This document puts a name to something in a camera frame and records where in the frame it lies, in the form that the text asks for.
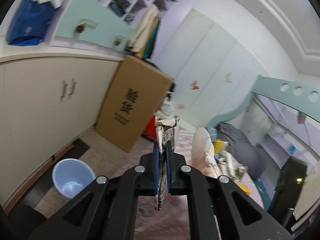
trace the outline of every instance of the mint green cabinet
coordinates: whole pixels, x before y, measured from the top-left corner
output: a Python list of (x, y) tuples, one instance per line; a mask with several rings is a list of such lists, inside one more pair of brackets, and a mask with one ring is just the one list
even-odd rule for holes
[[(81, 33), (76, 32), (79, 25)], [(73, 0), (63, 14), (55, 36), (88, 41), (123, 51), (133, 34), (132, 27), (95, 0)]]

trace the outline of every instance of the cardboard box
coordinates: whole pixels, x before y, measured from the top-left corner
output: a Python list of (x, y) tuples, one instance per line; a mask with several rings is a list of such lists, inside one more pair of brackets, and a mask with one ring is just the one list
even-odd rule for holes
[(152, 114), (161, 106), (172, 81), (150, 64), (126, 56), (102, 104), (96, 131), (130, 152)]

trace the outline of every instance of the circular vent hole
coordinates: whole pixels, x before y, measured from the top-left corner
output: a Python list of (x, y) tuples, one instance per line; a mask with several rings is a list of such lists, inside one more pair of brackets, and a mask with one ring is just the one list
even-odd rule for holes
[(281, 90), (282, 92), (287, 91), (288, 88), (289, 88), (289, 85), (288, 85), (287, 83), (283, 83), (283, 84), (280, 86), (280, 90)]
[(294, 90), (293, 90), (293, 94), (295, 95), (295, 96), (299, 96), (299, 95), (301, 95), (302, 94), (302, 87), (296, 87)]
[(318, 100), (319, 94), (317, 91), (311, 91), (309, 94), (309, 100), (311, 102), (316, 102)]

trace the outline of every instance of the folded newspaper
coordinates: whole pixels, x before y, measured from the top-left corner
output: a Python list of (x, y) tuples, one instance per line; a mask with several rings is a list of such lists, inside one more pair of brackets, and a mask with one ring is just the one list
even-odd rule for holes
[(156, 134), (157, 141), (159, 145), (160, 157), (163, 158), (161, 176), (158, 183), (158, 194), (155, 196), (155, 210), (160, 211), (162, 208), (162, 203), (164, 201), (164, 191), (167, 185), (167, 168), (166, 168), (166, 160), (163, 156), (164, 149), (166, 148), (167, 142), (171, 141), (172, 151), (174, 151), (174, 147), (178, 140), (179, 135), (179, 119), (170, 118), (159, 120), (157, 116), (155, 118), (155, 126), (156, 126)]

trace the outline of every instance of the yellow book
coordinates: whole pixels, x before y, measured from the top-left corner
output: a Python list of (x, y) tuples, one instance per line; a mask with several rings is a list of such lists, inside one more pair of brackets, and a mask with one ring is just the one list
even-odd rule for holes
[(228, 142), (219, 141), (219, 140), (213, 141), (214, 153), (220, 153), (221, 150), (224, 150), (227, 145), (228, 145)]
[(251, 190), (246, 185), (239, 184), (238, 187), (242, 189), (247, 195), (251, 194)]

